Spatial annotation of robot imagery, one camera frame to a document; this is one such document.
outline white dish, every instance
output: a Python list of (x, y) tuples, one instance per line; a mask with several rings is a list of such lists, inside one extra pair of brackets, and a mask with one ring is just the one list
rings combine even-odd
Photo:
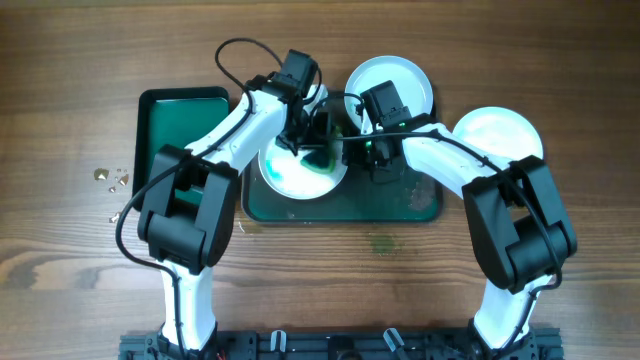
[(465, 115), (453, 135), (491, 154), (513, 160), (529, 155), (542, 159), (540, 135), (527, 119), (513, 110), (490, 106)]
[(290, 150), (277, 146), (273, 139), (258, 153), (258, 165), (262, 177), (273, 190), (291, 199), (310, 200), (333, 190), (347, 173), (347, 166), (341, 161), (342, 142), (334, 141), (332, 151), (335, 168), (329, 174), (320, 174), (300, 164), (311, 150), (300, 150), (298, 156), (293, 156)]
[[(416, 64), (398, 56), (379, 56), (362, 63), (349, 77), (345, 92), (359, 96), (363, 91), (388, 80), (393, 82), (412, 116), (431, 114), (433, 89), (427, 75)], [(367, 112), (364, 111), (362, 121), (356, 114), (356, 105), (359, 103), (351, 97), (344, 99), (351, 121), (360, 128), (361, 134), (370, 134), (373, 127)]]

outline green sponge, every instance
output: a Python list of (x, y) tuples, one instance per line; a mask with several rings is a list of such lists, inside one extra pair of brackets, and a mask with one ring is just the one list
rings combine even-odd
[(318, 174), (330, 174), (336, 168), (336, 157), (329, 148), (315, 149), (305, 155), (300, 164)]

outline wire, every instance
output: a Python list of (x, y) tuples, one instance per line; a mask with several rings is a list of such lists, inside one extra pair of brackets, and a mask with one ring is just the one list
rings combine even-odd
[(303, 101), (304, 105), (309, 105), (313, 102), (313, 100), (316, 99), (316, 96), (318, 96), (318, 93), (320, 92), (320, 86), (322, 86), (322, 70), (320, 70), (320, 66), (318, 66), (318, 86), (316, 87), (316, 91), (313, 93), (313, 95)]
[(151, 352), (151, 354), (153, 355), (153, 359), (158, 360), (158, 350), (156, 350), (155, 348), (148, 348), (147, 352)]
[(330, 100), (344, 99), (346, 97), (352, 97), (360, 101), (360, 104), (364, 106), (364, 100), (362, 100), (362, 98), (356, 94), (345, 93), (345, 92), (329, 94), (326, 98), (319, 100), (318, 103), (311, 109), (311, 112), (309, 113), (309, 118), (311, 119), (312, 127), (313, 127), (313, 118), (315, 117), (316, 112), (318, 111), (319, 108), (323, 107)]
[(264, 50), (266, 50), (269, 54), (271, 54), (271, 56), (273, 56), (273, 58), (278, 62), (278, 64), (280, 66), (282, 66), (282, 61), (280, 60), (280, 58), (278, 57), (278, 55), (276, 55), (273, 50), (271, 50), (267, 45), (254, 40), (254, 39), (250, 39), (250, 38), (233, 38), (233, 39), (229, 39), (225, 42), (223, 42), (222, 44), (220, 44), (220, 46), (218, 47), (218, 49), (216, 50), (215, 53), (215, 61), (216, 61), (216, 65), (218, 66), (218, 68), (220, 69), (220, 71), (222, 71), (223, 74), (225, 74), (225, 76), (227, 76), (229, 79), (231, 79), (231, 81), (233, 81), (236, 85), (238, 85), (241, 89), (242, 92), (247, 96), (247, 100), (248, 100), (248, 107), (247, 110), (244, 114), (244, 116), (240, 119), (240, 121), (238, 121), (238, 123), (236, 123), (227, 133), (225, 133), (222, 137), (220, 137), (220, 139), (218, 139), (216, 142), (214, 142), (213, 144), (211, 144), (211, 146), (209, 146), (206, 150), (204, 150), (203, 152), (195, 155), (194, 157), (190, 158), (187, 161), (184, 161), (182, 163), (176, 164), (172, 167), (170, 167), (169, 169), (165, 170), (164, 172), (162, 172), (160, 175), (154, 177), (153, 179), (149, 180), (149, 182), (144, 185), (140, 190), (138, 190), (138, 192), (136, 192), (131, 199), (129, 200), (129, 202), (127, 202), (127, 204), (124, 206), (124, 208), (122, 209), (122, 213), (120, 214), (120, 218), (118, 219), (118, 223), (116, 224), (116, 230), (115, 230), (115, 239), (116, 239), (116, 245), (118, 246), (118, 249), (120, 250), (120, 252), (129, 260), (131, 260), (132, 262), (138, 264), (138, 265), (142, 265), (142, 266), (147, 266), (153, 269), (157, 269), (160, 271), (164, 271), (165, 273), (167, 273), (172, 280), (172, 284), (173, 284), (173, 297), (174, 297), (174, 311), (175, 311), (175, 321), (176, 321), (176, 337), (178, 338), (178, 347), (180, 349), (180, 354), (182, 356), (183, 359), (186, 359), (186, 353), (184, 350), (184, 339), (182, 337), (182, 322), (180, 321), (180, 290), (179, 290), (179, 283), (180, 283), (180, 277), (178, 277), (178, 275), (172, 271), (171, 269), (169, 269), (166, 266), (151, 262), (151, 261), (146, 261), (146, 260), (142, 260), (139, 259), (137, 257), (135, 257), (133, 254), (131, 254), (126, 247), (124, 246), (124, 243), (122, 241), (122, 228), (124, 226), (124, 221), (127, 218), (127, 215), (129, 214), (129, 212), (131, 211), (131, 209), (133, 208), (133, 204), (137, 203), (138, 201), (142, 200), (142, 198), (144, 197), (144, 195), (152, 188), (154, 187), (156, 184), (158, 184), (160, 181), (162, 181), (164, 178), (166, 178), (167, 176), (177, 172), (178, 170), (185, 168), (189, 165), (192, 165), (196, 162), (198, 162), (201, 158), (203, 158), (204, 156), (212, 153), (213, 151), (217, 150), (218, 147), (224, 142), (226, 141), (236, 130), (238, 130), (240, 127), (242, 127), (242, 125), (244, 125), (244, 123), (246, 122), (246, 120), (249, 118), (249, 116), (251, 115), (251, 111), (253, 109), (253, 98), (251, 97), (251, 94), (249, 93), (249, 91), (247, 90), (247, 88), (235, 77), (233, 76), (231, 73), (229, 73), (229, 71), (227, 71), (227, 69), (224, 68), (224, 66), (222, 66), (222, 64), (220, 63), (220, 59), (219, 59), (219, 55), (220, 55), (220, 51), (227, 45), (234, 43), (234, 42), (249, 42), (252, 44), (256, 44), (258, 46), (260, 46), (261, 48), (263, 48)]
[(527, 199), (527, 197), (524, 194), (524, 192), (522, 191), (522, 189), (518, 185), (516, 185), (516, 183), (511, 178), (509, 178), (507, 175), (505, 175), (505, 173), (504, 173), (504, 171), (502, 169), (500, 169), (498, 166), (496, 166), (494, 163), (492, 163), (486, 156), (482, 156), (482, 155), (478, 154), (477, 152), (473, 151), (472, 149), (470, 149), (469, 147), (467, 147), (466, 145), (464, 145), (464, 144), (462, 144), (460, 142), (457, 142), (457, 141), (455, 141), (453, 139), (450, 139), (448, 137), (443, 136), (436, 129), (428, 131), (428, 132), (379, 133), (379, 134), (372, 134), (372, 135), (350, 136), (350, 137), (341, 137), (341, 138), (335, 137), (335, 138), (333, 138), (333, 140), (338, 140), (338, 141), (365, 141), (365, 140), (382, 138), (382, 137), (403, 137), (403, 138), (426, 137), (426, 138), (432, 138), (432, 139), (435, 139), (435, 140), (438, 140), (438, 141), (443, 141), (443, 142), (449, 143), (449, 144), (451, 144), (453, 146), (456, 146), (456, 147), (460, 148), (461, 150), (465, 151), (466, 153), (471, 155), (476, 160), (480, 161), (484, 166), (488, 166), (493, 171), (495, 171), (496, 174), (507, 184), (507, 186), (513, 191), (513, 193), (520, 199), (522, 204), (529, 211), (529, 214), (531, 215), (531, 219), (533, 220), (533, 222), (535, 223), (536, 227), (538, 228), (538, 230), (542, 234), (542, 238), (544, 240), (544, 243), (545, 243), (545, 245), (547, 247), (547, 250), (549, 251), (549, 256), (550, 256), (551, 262), (553, 264), (554, 273), (556, 275), (556, 280), (554, 281), (553, 284), (541, 285), (541, 286), (538, 286), (538, 287), (532, 289), (529, 292), (529, 299), (527, 301), (527, 305), (525, 306), (525, 311), (523, 311), (523, 313), (520, 315), (520, 320), (518, 321), (518, 324), (515, 327), (515, 330), (513, 331), (511, 336), (509, 336), (509, 338), (508, 338), (507, 342), (505, 343), (505, 345), (497, 351), (497, 353), (493, 357), (493, 359), (494, 360), (495, 359), (499, 359), (499, 358), (503, 357), (504, 355), (507, 355), (509, 353), (509, 351), (508, 351), (509, 348), (513, 345), (513, 343), (515, 342), (516, 338), (518, 337), (518, 334), (520, 334), (522, 332), (522, 329), (524, 328), (525, 324), (527, 323), (527, 318), (529, 317), (529, 313), (531, 312), (531, 309), (533, 308), (533, 303), (536, 301), (536, 299), (538, 297), (538, 294), (541, 291), (557, 289), (562, 284), (562, 269), (560, 267), (560, 261), (558, 260), (558, 256), (556, 255), (556, 253), (555, 253), (555, 251), (553, 249), (553, 244), (551, 243), (551, 238), (549, 237), (549, 233), (547, 232), (547, 229), (545, 228), (542, 220), (540, 219), (540, 216), (538, 215), (538, 213), (534, 209), (534, 207), (531, 204), (531, 202), (529, 201), (529, 199)]

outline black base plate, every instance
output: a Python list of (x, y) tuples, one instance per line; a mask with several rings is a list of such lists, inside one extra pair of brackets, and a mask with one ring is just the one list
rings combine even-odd
[[(485, 355), (472, 353), (472, 338), (467, 328), (440, 329), (426, 332), (400, 332), (409, 360), (475, 360)], [(173, 360), (180, 356), (163, 354), (162, 337), (158, 333), (146, 336), (122, 336), (119, 360)], [(371, 333), (287, 333), (286, 352), (270, 351), (271, 334), (251, 331), (220, 331), (217, 349), (200, 356), (190, 354), (189, 360), (224, 354), (225, 360), (338, 360), (340, 353), (355, 350), (362, 360), (397, 360), (390, 352), (382, 332)], [(506, 360), (562, 360), (564, 351), (559, 329), (531, 329), (517, 349), (501, 357)]]

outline wood grain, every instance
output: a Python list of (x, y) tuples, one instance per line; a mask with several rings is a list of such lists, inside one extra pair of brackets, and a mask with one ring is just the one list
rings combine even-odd
[[(347, 0), (347, 2), (384, 2), (386, 0)], [(335, 0), (0, 0), (0, 8), (65, 8), (116, 7), (200, 4), (255, 4), (255, 3), (335, 3)]]
[[(568, 359), (640, 350), (640, 27), (637, 3), (480, 1), (147, 6), (0, 11), (0, 359), (107, 359), (118, 337), (163, 321), (160, 276), (129, 263), (108, 218), (130, 196), (138, 96), (222, 85), (223, 40), (295, 48), (341, 88), (364, 60), (424, 69), (443, 121), (517, 110), (538, 129), (579, 235), (562, 288), (534, 323), (562, 329)], [(274, 64), (222, 56), (240, 79)], [(93, 180), (93, 170), (110, 179)], [(433, 224), (259, 226), (238, 209), (215, 269), (222, 329), (462, 326), (482, 297), (464, 211)], [(128, 221), (127, 245), (146, 247)], [(380, 256), (371, 239), (391, 236)]]

